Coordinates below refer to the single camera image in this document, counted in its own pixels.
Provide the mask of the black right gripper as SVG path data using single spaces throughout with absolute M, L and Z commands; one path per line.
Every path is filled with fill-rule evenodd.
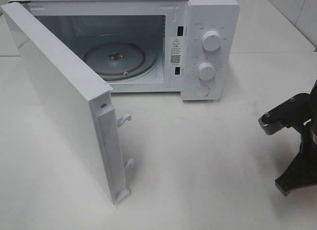
M 283 128 L 294 128 L 301 133 L 301 146 L 285 172 L 275 180 L 275 186 L 287 196 L 291 191 L 317 184 L 317 82 L 310 94 L 297 94 L 258 119 L 267 135 Z

